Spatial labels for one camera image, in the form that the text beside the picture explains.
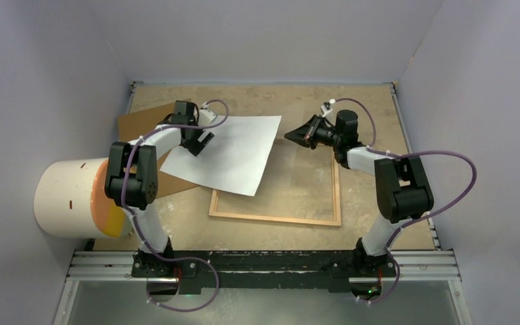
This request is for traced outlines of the brown backing board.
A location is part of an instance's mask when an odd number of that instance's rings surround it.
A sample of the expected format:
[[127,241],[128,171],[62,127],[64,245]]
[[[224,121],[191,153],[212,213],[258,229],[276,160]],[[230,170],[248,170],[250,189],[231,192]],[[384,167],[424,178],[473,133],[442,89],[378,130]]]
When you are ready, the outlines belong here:
[[[168,114],[173,113],[174,103],[165,104],[125,114],[117,119],[118,136],[121,142],[137,139],[153,130],[158,122],[161,122]],[[178,177],[160,171],[168,153],[157,160],[156,170],[158,174],[158,191],[156,198],[162,198],[185,190],[198,187],[195,183],[188,182]]]

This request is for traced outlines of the printed photo sheet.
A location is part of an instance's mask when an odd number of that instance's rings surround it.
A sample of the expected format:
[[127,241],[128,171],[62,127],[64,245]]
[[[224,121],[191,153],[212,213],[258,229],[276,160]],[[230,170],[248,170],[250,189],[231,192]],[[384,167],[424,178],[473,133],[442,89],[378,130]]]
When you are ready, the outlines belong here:
[[172,149],[160,171],[200,186],[254,196],[281,116],[230,116],[198,156]]

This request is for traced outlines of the wooden picture frame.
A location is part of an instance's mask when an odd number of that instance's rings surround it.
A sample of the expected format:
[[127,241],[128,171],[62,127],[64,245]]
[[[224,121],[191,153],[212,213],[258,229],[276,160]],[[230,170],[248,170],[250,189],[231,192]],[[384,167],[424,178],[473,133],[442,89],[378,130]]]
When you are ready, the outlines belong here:
[[256,194],[213,190],[209,216],[338,228],[342,224],[339,164],[328,147],[309,150],[280,137]]

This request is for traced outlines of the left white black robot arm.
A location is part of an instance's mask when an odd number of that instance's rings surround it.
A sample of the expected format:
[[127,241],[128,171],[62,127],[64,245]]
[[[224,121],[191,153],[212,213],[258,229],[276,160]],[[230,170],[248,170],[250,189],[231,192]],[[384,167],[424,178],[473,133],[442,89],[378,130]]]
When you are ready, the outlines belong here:
[[128,216],[140,241],[138,252],[152,255],[148,267],[159,277],[173,272],[177,258],[154,208],[158,160],[178,146],[192,156],[204,150],[214,137],[210,130],[225,122],[209,109],[210,104],[176,101],[173,112],[147,134],[110,147],[105,195]]

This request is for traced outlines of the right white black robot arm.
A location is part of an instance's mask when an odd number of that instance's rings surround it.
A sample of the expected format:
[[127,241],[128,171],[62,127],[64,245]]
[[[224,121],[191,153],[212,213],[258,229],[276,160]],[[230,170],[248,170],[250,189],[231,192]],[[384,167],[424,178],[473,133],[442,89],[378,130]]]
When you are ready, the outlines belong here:
[[355,112],[341,110],[337,112],[335,124],[314,115],[284,137],[312,150],[319,145],[329,146],[343,168],[374,177],[379,216],[353,251],[355,271],[368,276],[387,262],[397,231],[430,211],[434,198],[419,157],[390,158],[371,152],[359,140],[358,126],[359,117]]

